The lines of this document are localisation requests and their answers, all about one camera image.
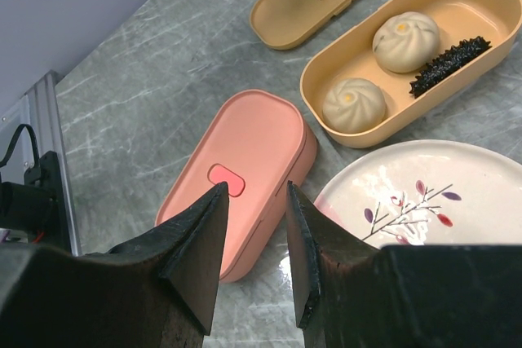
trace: branch painting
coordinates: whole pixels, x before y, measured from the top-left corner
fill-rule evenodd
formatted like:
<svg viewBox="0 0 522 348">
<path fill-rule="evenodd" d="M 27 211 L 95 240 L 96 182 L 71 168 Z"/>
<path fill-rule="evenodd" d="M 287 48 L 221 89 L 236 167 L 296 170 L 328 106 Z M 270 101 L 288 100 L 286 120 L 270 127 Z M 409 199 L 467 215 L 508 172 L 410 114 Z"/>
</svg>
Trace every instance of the branch painting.
<svg viewBox="0 0 522 348">
<path fill-rule="evenodd" d="M 396 217 L 391 216 L 390 213 L 379 216 L 379 214 L 382 212 L 380 211 L 380 202 L 377 204 L 375 211 L 370 208 L 366 208 L 364 211 L 364 216 L 366 221 L 371 226 L 369 234 L 364 237 L 363 240 L 367 240 L 378 232 L 384 232 L 390 236 L 394 236 L 397 242 L 400 244 L 410 244 L 408 237 L 411 238 L 411 236 L 416 236 L 419 232 L 419 225 L 425 225 L 425 223 L 429 222 L 429 219 L 427 218 L 413 218 L 412 214 L 414 211 L 426 210 L 434 215 L 441 224 L 447 227 L 452 227 L 453 221 L 445 214 L 439 212 L 441 206 L 431 202 L 432 199 L 438 196 L 442 196 L 445 199 L 451 201 L 462 200 L 460 195 L 449 191 L 452 186 L 453 184 L 450 184 L 447 187 L 444 187 L 435 192 L 434 188 L 430 189 L 419 179 L 415 183 L 415 189 L 419 194 L 420 200 L 418 203 L 412 201 L 406 202 L 406 194 L 404 192 L 402 192 L 402 196 L 400 198 L 396 196 L 391 197 L 392 204 L 399 211 L 399 214 Z"/>
</svg>

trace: wall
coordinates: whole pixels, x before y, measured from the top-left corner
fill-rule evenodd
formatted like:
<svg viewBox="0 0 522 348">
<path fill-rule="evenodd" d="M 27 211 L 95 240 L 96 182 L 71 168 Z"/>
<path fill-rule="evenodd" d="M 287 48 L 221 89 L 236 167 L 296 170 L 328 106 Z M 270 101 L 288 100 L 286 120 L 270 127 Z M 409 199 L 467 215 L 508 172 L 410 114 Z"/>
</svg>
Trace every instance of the wall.
<svg viewBox="0 0 522 348">
<path fill-rule="evenodd" d="M 48 70 L 66 74 L 147 0 L 0 0 L 0 113 Z"/>
</svg>

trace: gray marble countertop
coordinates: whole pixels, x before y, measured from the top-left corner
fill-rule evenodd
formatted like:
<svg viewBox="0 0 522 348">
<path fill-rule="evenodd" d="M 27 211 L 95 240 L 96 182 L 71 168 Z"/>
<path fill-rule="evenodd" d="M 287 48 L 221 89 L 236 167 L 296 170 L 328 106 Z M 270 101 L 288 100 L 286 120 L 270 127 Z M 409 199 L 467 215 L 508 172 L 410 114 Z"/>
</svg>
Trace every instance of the gray marble countertop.
<svg viewBox="0 0 522 348">
<path fill-rule="evenodd" d="M 299 77 L 313 55 L 386 0 L 356 0 L 292 51 L 268 49 L 250 29 L 255 1 L 149 0 L 57 86 L 83 252 L 106 251 L 153 226 L 219 107 L 240 90 L 269 90 L 301 110 L 320 144 L 303 185 L 312 199 L 368 152 L 322 131 L 301 100 Z M 517 41 L 472 88 L 384 145 L 457 140 L 522 161 L 521 61 Z M 283 226 L 246 278 L 220 286 L 205 346 L 303 346 Z"/>
</svg>

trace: ceramic plate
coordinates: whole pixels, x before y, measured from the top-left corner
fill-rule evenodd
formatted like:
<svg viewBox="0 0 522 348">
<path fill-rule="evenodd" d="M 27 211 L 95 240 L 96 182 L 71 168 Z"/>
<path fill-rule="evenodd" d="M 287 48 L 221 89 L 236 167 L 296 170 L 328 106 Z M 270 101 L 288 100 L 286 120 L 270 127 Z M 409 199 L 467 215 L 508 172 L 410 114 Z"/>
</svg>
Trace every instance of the ceramic plate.
<svg viewBox="0 0 522 348">
<path fill-rule="evenodd" d="M 381 148 L 337 174 L 316 207 L 353 235 L 386 244 L 519 244 L 522 165 L 465 143 Z"/>
</svg>

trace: pink container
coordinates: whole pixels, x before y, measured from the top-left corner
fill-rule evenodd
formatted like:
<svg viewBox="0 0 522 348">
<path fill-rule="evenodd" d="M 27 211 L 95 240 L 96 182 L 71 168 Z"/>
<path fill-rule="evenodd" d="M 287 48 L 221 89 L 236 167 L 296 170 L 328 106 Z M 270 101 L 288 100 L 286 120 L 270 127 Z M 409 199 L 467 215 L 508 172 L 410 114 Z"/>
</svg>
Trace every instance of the pink container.
<svg viewBox="0 0 522 348">
<path fill-rule="evenodd" d="M 252 269 L 285 212 L 287 181 L 301 184 L 316 152 L 316 137 L 293 104 L 261 90 L 236 94 L 203 135 L 156 225 L 226 181 L 230 207 L 220 279 L 239 280 Z"/>
</svg>

